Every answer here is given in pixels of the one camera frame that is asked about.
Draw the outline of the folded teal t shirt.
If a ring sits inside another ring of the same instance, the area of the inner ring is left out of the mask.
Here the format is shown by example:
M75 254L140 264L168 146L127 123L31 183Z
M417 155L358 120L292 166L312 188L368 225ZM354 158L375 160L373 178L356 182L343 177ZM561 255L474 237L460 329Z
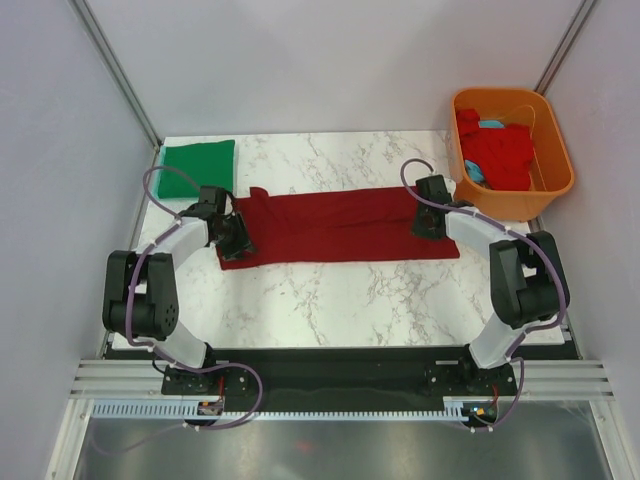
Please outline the folded teal t shirt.
M159 167L164 165L165 153L166 153L166 146L162 145L158 151L158 154L156 155L156 159L154 160L154 164L153 164L154 167ZM162 170L158 169L158 170L154 170L150 176L149 190L154 198L159 197L158 186L160 183L161 175L162 175Z

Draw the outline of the light blue t shirt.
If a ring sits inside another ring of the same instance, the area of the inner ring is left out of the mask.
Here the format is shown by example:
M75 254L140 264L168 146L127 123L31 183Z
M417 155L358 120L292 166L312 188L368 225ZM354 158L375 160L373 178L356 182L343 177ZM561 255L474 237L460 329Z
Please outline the light blue t shirt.
M497 119L479 120L478 127L480 129L504 129L505 125ZM485 176L481 168L473 161L465 158L464 165L470 179L477 184L487 185Z

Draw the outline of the right aluminium frame post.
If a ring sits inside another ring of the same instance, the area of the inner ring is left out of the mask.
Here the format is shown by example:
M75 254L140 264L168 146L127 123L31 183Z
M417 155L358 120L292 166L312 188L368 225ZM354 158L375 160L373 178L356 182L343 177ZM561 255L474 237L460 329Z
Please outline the right aluminium frame post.
M553 81L557 77L572 48L578 41L582 31L589 22L592 14L600 4L599 0L582 0L564 33L562 34L554 52L552 53L534 91L545 96Z

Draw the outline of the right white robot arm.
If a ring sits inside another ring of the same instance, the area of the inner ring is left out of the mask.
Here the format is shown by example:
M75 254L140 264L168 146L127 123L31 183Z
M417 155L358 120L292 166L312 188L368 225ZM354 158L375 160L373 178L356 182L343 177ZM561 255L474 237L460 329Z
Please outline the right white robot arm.
M418 202L414 229L428 239L451 239L488 260L493 313L468 345L469 362L458 368L467 392L483 392L493 368L506 364L532 331L560 322L570 293L554 237L546 231L521 234L477 208L455 203L444 177L431 175L410 190Z

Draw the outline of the aluminium frame post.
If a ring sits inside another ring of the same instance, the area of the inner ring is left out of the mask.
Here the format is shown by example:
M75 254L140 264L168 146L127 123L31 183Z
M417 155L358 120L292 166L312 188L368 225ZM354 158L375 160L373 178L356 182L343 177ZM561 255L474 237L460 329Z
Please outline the aluminium frame post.
M582 31L589 22L592 14L600 4L599 0L582 0L564 33L562 34L554 52L552 53L534 91L545 96L553 81L557 77L572 48L578 41Z
M155 151L159 151L162 140L156 128L153 126L149 115L145 111L139 96L135 92L90 3L86 0L70 0L69 5L78 16L91 43L99 53L103 64L114 80L121 96L131 110L147 141Z

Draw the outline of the bright red t shirt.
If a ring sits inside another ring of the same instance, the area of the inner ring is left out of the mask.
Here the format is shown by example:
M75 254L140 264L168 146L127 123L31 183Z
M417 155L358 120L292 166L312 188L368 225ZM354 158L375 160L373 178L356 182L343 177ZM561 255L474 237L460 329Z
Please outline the bright red t shirt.
M527 191L534 145L526 125L511 123L504 129L480 129L474 109L456 112L463 166L467 158L482 170L488 187L499 191Z

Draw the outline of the left aluminium frame post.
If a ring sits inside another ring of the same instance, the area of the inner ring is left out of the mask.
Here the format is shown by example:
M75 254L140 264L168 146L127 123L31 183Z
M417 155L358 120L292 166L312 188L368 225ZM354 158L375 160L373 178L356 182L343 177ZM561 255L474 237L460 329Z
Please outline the left aluminium frame post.
M139 96L135 92L90 3L86 0L70 0L69 5L78 16L91 43L99 53L103 64L114 80L121 96L131 110L147 141L155 151L159 151L162 140L156 128L153 126L149 115L145 111Z

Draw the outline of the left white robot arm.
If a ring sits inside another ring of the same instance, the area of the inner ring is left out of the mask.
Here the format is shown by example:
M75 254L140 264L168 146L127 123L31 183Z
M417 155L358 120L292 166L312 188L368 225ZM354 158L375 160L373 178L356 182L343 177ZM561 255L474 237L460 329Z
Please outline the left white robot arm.
M210 346L180 320L176 270L211 246L225 261L255 251L235 196L221 187L204 186L198 201L147 245L109 255L102 307L108 332L184 369L185 382L198 393L215 389L220 371L207 361Z

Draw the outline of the dark red t shirt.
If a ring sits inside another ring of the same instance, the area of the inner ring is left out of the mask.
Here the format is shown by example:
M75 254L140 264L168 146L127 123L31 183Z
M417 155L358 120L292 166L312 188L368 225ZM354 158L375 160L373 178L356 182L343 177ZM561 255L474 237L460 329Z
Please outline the dark red t shirt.
M272 195L252 187L237 200L256 251L219 260L222 270L279 263L446 260L454 241L411 233L417 201L403 187Z

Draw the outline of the aluminium rail profile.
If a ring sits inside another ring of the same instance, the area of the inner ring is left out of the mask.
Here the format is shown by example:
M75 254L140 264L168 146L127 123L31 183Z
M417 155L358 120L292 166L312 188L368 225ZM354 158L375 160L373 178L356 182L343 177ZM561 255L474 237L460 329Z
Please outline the aluminium rail profile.
M522 384L523 400L604 400L613 390L604 366L593 360L529 360L512 364L507 382ZM82 360L72 399L158 399L164 383L149 360Z

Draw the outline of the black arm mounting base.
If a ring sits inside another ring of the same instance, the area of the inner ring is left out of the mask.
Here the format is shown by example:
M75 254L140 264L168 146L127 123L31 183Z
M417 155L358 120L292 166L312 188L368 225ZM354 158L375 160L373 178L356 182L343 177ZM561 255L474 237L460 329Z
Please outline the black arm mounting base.
M252 406L311 408L436 407L446 397L507 399L512 365L473 366L463 347L218 349L193 374L163 366L140 350L113 350L109 360L149 360L165 396L220 396L243 411Z

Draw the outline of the folded green t shirt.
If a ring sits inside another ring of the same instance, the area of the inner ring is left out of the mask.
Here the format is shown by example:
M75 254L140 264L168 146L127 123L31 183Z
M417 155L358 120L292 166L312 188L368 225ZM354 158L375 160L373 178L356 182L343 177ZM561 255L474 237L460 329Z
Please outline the folded green t shirt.
M234 191L235 141L195 143L165 147L162 164L188 175L198 186L217 186ZM162 170L156 187L160 199L198 196L198 188L177 173Z

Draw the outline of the orange plastic basket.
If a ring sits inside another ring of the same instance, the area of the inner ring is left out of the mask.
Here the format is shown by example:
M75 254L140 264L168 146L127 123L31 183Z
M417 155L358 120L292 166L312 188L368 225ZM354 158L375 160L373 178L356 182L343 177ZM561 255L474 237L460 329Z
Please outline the orange plastic basket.
M551 105L533 90L458 91L448 149L454 198L498 220L531 220L575 182Z

